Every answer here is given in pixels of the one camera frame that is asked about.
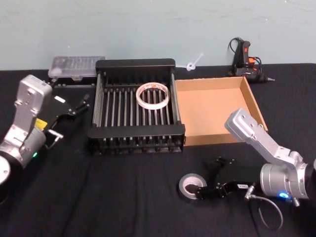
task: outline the clear plastic case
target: clear plastic case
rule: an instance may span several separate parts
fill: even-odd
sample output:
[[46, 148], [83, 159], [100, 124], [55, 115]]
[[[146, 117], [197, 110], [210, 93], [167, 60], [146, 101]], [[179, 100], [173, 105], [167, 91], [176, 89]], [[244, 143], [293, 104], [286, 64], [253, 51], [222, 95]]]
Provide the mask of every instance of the clear plastic case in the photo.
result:
[[104, 56], [57, 56], [48, 71], [50, 78], [82, 78], [96, 77], [95, 63], [105, 59]]

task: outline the silver robotic arm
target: silver robotic arm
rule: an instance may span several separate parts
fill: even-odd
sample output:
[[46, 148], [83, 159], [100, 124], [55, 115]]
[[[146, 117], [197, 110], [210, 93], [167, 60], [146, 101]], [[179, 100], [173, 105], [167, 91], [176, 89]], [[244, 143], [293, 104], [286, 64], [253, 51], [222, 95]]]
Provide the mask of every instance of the silver robotic arm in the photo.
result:
[[35, 122], [51, 94], [52, 87], [33, 75], [20, 81], [14, 121], [0, 144], [0, 201], [5, 200], [33, 154], [46, 142]]
[[309, 198], [310, 172], [307, 175], [308, 164], [298, 152], [279, 146], [245, 109], [233, 112], [225, 128], [238, 140], [252, 145], [269, 162], [260, 173], [261, 188], [266, 195], [291, 198], [296, 205], [299, 205], [297, 198]]

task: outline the clear tape roll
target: clear tape roll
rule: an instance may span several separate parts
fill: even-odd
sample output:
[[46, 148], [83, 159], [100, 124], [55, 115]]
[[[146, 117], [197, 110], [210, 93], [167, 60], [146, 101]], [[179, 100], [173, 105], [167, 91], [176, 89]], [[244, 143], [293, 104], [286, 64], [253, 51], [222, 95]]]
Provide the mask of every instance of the clear tape roll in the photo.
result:
[[[151, 89], [151, 88], [162, 90], [165, 94], [165, 99], [157, 104], [149, 104], [149, 103], [146, 103], [145, 101], [143, 101], [140, 97], [141, 94], [145, 90]], [[143, 84], [136, 91], [137, 103], [141, 107], [143, 107], [144, 109], [147, 109], [147, 110], [159, 110], [159, 109], [162, 109], [163, 107], [166, 107], [168, 102], [169, 102], [169, 98], [170, 98], [170, 92], [169, 92], [168, 88], [165, 85], [163, 85], [161, 83], [157, 83], [157, 82], [149, 82], [149, 83]]]

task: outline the tape roll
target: tape roll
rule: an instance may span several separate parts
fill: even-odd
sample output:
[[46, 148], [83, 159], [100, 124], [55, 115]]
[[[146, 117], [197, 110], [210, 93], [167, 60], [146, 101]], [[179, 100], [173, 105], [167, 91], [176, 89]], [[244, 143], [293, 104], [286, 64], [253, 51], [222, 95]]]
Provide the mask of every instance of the tape roll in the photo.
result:
[[186, 200], [197, 200], [198, 198], [194, 193], [189, 192], [188, 186], [194, 185], [198, 187], [206, 187], [205, 179], [198, 174], [186, 174], [180, 179], [179, 182], [179, 194], [182, 198]]
[[[162, 90], [165, 94], [165, 99], [163, 101], [161, 101], [160, 103], [157, 103], [157, 104], [149, 104], [149, 103], [146, 103], [145, 101], [143, 101], [141, 99], [141, 94], [147, 90], [147, 89], [159, 89], [159, 90]], [[137, 103], [143, 107], [144, 109], [147, 109], [147, 110], [159, 110], [159, 109], [162, 109], [163, 107], [165, 107], [168, 102], [169, 102], [169, 98], [170, 98], [170, 92], [168, 90], [168, 88], [163, 85], [163, 84], [160, 84], [160, 83], [157, 83], [157, 82], [149, 82], [149, 83], [146, 83], [146, 84], [143, 84], [141, 85], [137, 91], [136, 91], [136, 100], [137, 100]]]

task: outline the blue led light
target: blue led light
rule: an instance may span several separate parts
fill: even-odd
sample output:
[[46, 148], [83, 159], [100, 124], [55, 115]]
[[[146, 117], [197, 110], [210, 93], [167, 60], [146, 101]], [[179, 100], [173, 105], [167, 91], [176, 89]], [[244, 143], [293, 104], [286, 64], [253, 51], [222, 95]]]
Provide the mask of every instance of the blue led light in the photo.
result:
[[289, 198], [290, 196], [287, 193], [279, 193], [281, 198]]

